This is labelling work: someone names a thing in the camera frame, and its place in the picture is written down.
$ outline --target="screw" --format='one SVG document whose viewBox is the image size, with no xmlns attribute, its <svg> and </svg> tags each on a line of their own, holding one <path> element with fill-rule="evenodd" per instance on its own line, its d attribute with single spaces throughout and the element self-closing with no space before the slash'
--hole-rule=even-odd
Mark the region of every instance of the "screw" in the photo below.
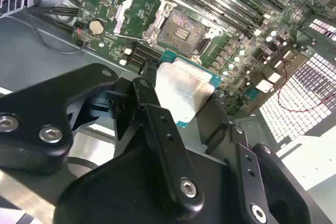
<svg viewBox="0 0 336 224">
<path fill-rule="evenodd" d="M 197 194 L 196 186 L 189 179 L 181 180 L 180 188 L 184 195 L 189 198 L 194 198 Z"/>
<path fill-rule="evenodd" d="M 166 5 L 166 10 L 172 10 L 173 6 L 172 5 Z"/>
<path fill-rule="evenodd" d="M 242 134 L 242 133 L 243 133 L 243 131 L 241 130 L 241 128 L 239 128 L 238 126 L 235 126 L 235 129 L 236 129 L 236 131 L 237 131 L 239 134 Z"/>
<path fill-rule="evenodd" d="M 151 40 L 156 40 L 157 37 L 158 37 L 158 36 L 156 35 L 156 33 L 152 33 L 152 35 L 151 35 Z"/>
<path fill-rule="evenodd" d="M 267 152 L 268 154 L 271 154 L 271 150 L 266 146 L 266 145 L 263 145 L 263 149 L 265 152 Z"/>
<path fill-rule="evenodd" d="M 11 132 L 19 127 L 19 120 L 11 115 L 0 116 L 0 132 Z"/>
<path fill-rule="evenodd" d="M 255 205 L 255 204 L 251 204 L 250 207 L 251 207 L 251 211 L 252 211 L 253 216 L 256 217 L 256 219 L 260 223 L 265 224 L 266 221 L 267 221 L 267 218 L 266 218 L 266 215 L 265 215 L 264 211 L 259 206 Z"/>
<path fill-rule="evenodd" d="M 42 141 L 54 144 L 62 139 L 63 134 L 62 131 L 58 128 L 53 126 L 47 126 L 39 131 L 38 136 Z"/>
</svg>

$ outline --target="black plastic bracket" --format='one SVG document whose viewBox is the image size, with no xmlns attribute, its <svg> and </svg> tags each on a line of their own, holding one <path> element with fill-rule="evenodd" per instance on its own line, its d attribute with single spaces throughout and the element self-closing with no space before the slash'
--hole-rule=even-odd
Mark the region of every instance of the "black plastic bracket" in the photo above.
<svg viewBox="0 0 336 224">
<path fill-rule="evenodd" d="M 253 152 L 267 185 L 270 209 L 280 223 L 332 223 L 269 146 L 256 144 Z"/>
<path fill-rule="evenodd" d="M 232 211 L 237 223 L 278 223 L 269 212 L 263 181 L 256 155 L 248 149 L 245 133 L 235 124 L 230 124 L 225 138 L 210 155 L 225 161 L 234 174 L 231 177 Z"/>
<path fill-rule="evenodd" d="M 154 86 L 145 79 L 135 78 L 133 87 L 137 110 L 123 138 L 116 143 L 116 156 L 132 144 L 137 131 L 143 130 L 157 171 L 158 185 L 161 191 L 168 192 L 163 197 L 164 208 L 179 220 L 192 219 L 203 207 L 204 193 L 170 111 L 160 107 Z M 195 186 L 193 197 L 181 190 L 184 179 Z"/>
<path fill-rule="evenodd" d="M 117 78 L 106 66 L 92 64 L 1 98 L 0 114 L 17 120 L 17 127 L 0 132 L 0 167 L 38 174 L 58 169 L 73 142 L 67 106 L 76 101 L 72 109 L 78 114 L 85 98 L 110 89 Z M 57 142 L 39 136 L 47 126 L 60 131 Z"/>
</svg>

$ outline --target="capacitor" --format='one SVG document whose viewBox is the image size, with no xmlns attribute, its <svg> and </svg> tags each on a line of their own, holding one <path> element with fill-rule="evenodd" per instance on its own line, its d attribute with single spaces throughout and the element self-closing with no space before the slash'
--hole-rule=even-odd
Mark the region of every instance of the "capacitor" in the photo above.
<svg viewBox="0 0 336 224">
<path fill-rule="evenodd" d="M 89 29 L 94 35 L 99 35 L 104 32 L 104 24 L 100 20 L 92 20 L 89 23 Z"/>
<path fill-rule="evenodd" d="M 235 67 L 235 65 L 233 63 L 229 63 L 227 65 L 228 70 L 232 70 L 234 67 Z"/>
<path fill-rule="evenodd" d="M 238 53 L 239 53 L 240 56 L 244 56 L 245 55 L 245 50 L 241 49 L 241 50 L 239 50 Z"/>
<path fill-rule="evenodd" d="M 244 67 L 244 71 L 246 72 L 246 74 L 250 74 L 251 73 L 251 71 L 248 68 L 246 68 L 246 67 Z"/>
</svg>

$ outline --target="green circuit board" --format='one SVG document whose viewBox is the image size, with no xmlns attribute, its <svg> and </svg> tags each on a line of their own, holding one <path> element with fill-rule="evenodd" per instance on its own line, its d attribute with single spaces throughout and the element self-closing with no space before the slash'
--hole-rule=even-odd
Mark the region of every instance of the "green circuit board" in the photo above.
<svg viewBox="0 0 336 224">
<path fill-rule="evenodd" d="M 136 44 L 175 51 L 222 78 L 216 92 L 233 114 L 260 92 L 252 76 L 297 50 L 307 18 L 329 12 L 319 0 L 83 0 L 72 36 L 133 71 L 145 60 Z"/>
</svg>

